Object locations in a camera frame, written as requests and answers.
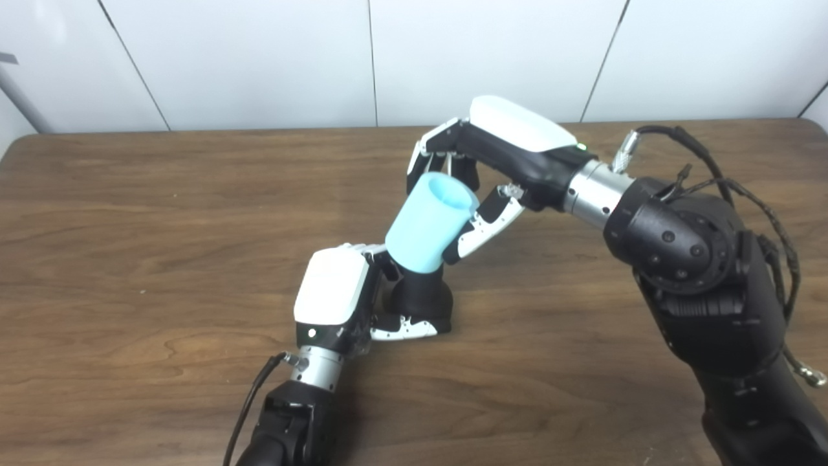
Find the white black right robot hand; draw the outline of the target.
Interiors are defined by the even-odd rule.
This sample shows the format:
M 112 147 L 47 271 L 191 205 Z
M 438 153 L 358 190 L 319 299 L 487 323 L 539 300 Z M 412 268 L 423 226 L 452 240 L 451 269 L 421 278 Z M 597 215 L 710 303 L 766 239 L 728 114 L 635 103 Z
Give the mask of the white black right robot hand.
M 479 164 L 508 177 L 444 249 L 443 262 L 453 265 L 499 235 L 524 210 L 564 212 L 574 194 L 574 177 L 594 159 L 561 125 L 506 98 L 479 96 L 466 118 L 450 119 L 416 142 L 406 168 L 406 191 L 426 172 L 444 166 L 473 192 L 480 186 Z

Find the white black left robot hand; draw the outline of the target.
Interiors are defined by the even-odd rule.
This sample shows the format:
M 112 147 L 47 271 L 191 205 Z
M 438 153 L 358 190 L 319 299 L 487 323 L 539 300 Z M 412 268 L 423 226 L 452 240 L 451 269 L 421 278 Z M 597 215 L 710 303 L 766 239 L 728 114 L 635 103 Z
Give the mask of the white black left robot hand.
M 296 345 L 353 358 L 375 341 L 449 333 L 452 313 L 442 267 L 416 272 L 384 245 L 344 243 L 314 252 L 307 264 L 294 304 Z

